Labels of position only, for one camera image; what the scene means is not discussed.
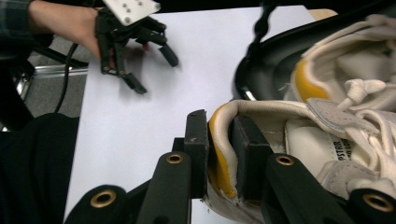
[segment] robotic hand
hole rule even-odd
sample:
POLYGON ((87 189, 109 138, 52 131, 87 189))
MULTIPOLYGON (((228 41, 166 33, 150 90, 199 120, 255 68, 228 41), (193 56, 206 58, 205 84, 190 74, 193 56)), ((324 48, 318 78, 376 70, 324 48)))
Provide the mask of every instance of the robotic hand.
POLYGON ((147 90, 134 77, 126 73, 123 62, 123 48, 130 38, 140 44, 153 42, 162 46, 160 52, 173 67, 178 65, 176 54, 166 44, 165 24, 155 21, 150 14, 160 10, 161 5, 151 0, 104 1, 107 7, 99 11, 96 19, 96 37, 101 53, 101 71, 122 78, 137 93, 147 90))

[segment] table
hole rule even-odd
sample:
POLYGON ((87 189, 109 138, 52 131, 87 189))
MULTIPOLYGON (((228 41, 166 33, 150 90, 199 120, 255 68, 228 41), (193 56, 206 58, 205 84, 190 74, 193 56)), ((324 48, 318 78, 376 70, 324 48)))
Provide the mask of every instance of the table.
MULTIPOLYGON (((158 159, 184 137, 186 117, 204 109, 209 119, 233 99, 233 74, 253 40, 259 7, 155 14, 179 58, 171 67, 155 44, 144 52, 130 41, 127 70, 148 89, 140 95, 119 78, 101 75, 90 61, 65 214, 89 190, 104 184, 129 191, 151 179, 158 159)), ((279 7, 267 37, 313 21, 304 7, 279 7)), ((235 223, 199 200, 191 223, 235 223)))

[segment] black cable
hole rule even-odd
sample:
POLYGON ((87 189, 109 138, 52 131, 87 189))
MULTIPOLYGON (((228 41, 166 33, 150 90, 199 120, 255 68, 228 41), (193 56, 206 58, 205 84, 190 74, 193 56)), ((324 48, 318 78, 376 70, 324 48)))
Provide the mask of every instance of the black cable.
POLYGON ((73 43, 72 47, 70 47, 70 50, 67 53, 67 57, 66 57, 66 60, 64 62, 64 84, 62 86, 61 98, 59 99, 58 104, 56 105, 56 108, 53 111, 54 113, 58 113, 59 112, 59 109, 61 108, 62 103, 64 102, 64 97, 66 96, 66 92, 67 92, 67 85, 69 83, 70 62, 71 62, 73 53, 76 51, 77 47, 78 47, 78 44, 73 43))

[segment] brass ring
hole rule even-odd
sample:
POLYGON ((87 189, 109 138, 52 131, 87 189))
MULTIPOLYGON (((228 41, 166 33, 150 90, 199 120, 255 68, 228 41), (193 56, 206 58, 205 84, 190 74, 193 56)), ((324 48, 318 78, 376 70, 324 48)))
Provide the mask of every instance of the brass ring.
POLYGON ((381 212, 392 212, 394 207, 387 199, 375 194, 364 194, 363 200, 376 210, 381 212))
POLYGON ((181 163, 183 161, 183 156, 179 154, 172 154, 166 157, 166 161, 172 164, 181 163))
POLYGON ((288 157, 288 156, 278 156, 278 157, 276 157, 276 161, 282 165, 293 165, 294 164, 293 158, 288 157))
POLYGON ((117 193, 112 189, 104 189, 91 198, 91 206, 102 208, 116 201, 117 193))

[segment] sneaker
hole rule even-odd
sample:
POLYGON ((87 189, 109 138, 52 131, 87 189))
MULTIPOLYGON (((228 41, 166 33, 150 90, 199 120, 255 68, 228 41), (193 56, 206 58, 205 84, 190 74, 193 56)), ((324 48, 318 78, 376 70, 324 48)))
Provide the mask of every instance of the sneaker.
POLYGON ((290 78, 284 100, 311 97, 337 103, 347 96, 350 79, 379 80, 382 90, 351 109, 396 111, 396 18, 371 15, 319 41, 302 55, 290 78))
POLYGON ((275 153, 299 159, 327 191, 348 199, 352 190, 369 188, 396 198, 396 114, 348 105, 350 99, 319 98, 222 105, 209 121, 216 158, 209 159, 206 204, 235 221, 264 223, 260 207, 236 188, 238 158, 228 130, 238 113, 252 117, 275 153))

